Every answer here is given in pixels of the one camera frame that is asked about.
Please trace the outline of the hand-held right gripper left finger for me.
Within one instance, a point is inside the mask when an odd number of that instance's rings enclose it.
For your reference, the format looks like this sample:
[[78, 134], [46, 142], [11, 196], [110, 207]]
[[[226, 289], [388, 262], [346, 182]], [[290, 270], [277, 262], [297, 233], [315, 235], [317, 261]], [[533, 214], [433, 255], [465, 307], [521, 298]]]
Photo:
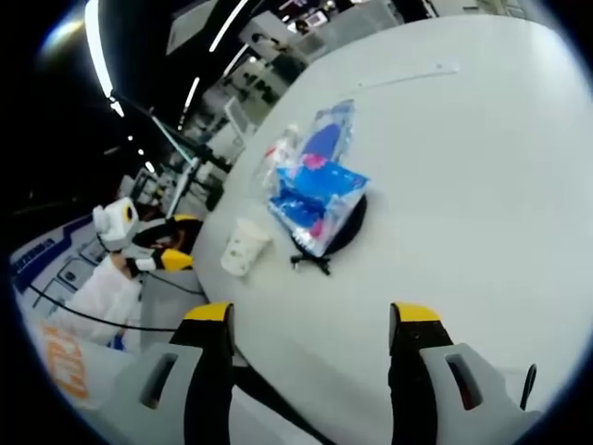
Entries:
[[230, 443], [233, 354], [233, 304], [193, 308], [117, 376], [99, 432], [109, 444]]

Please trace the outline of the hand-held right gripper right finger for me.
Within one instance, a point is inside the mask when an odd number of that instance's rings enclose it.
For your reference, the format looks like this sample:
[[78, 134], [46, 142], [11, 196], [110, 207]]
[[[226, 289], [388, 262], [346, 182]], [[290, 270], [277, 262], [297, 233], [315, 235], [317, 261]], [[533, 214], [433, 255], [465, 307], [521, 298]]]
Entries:
[[422, 305], [390, 306], [388, 385], [395, 444], [514, 444], [539, 420], [526, 408], [536, 367], [513, 400], [503, 373]]

